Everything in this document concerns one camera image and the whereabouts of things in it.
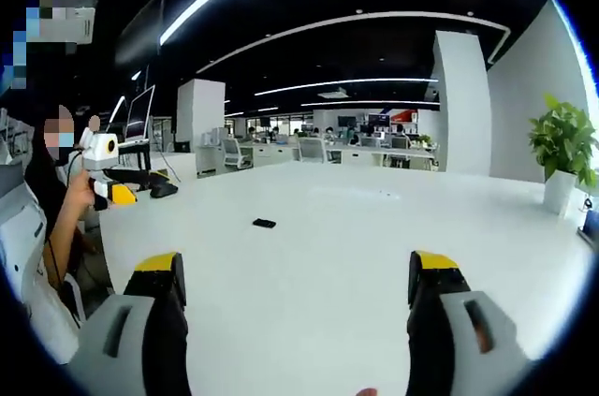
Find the person's left hand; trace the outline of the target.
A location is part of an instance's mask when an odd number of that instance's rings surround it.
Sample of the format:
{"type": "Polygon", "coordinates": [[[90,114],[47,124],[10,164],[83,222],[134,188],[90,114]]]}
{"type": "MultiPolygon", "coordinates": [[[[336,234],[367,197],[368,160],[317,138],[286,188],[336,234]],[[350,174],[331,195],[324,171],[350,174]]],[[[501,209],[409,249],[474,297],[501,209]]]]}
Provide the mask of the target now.
{"type": "Polygon", "coordinates": [[[69,207],[74,210],[78,219],[95,206],[95,191],[90,185],[90,175],[86,169],[71,180],[67,193],[69,207]]]}

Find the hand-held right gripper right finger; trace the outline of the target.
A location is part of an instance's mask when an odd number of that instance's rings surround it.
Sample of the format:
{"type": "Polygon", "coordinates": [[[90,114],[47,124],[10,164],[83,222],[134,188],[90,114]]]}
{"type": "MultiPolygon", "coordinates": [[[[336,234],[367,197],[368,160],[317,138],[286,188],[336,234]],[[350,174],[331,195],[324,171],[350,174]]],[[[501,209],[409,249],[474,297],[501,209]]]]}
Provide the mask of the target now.
{"type": "Polygon", "coordinates": [[[515,322],[449,257],[410,255],[408,395],[506,395],[530,371],[515,322]]]}

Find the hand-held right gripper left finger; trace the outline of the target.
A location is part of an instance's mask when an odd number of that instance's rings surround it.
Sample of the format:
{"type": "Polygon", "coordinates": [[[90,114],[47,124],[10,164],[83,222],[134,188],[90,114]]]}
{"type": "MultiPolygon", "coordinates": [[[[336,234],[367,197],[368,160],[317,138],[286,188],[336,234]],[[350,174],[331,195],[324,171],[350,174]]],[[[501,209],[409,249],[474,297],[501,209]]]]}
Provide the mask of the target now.
{"type": "Polygon", "coordinates": [[[149,257],[80,330],[69,376],[85,395],[189,395],[183,256],[149,257]]]}

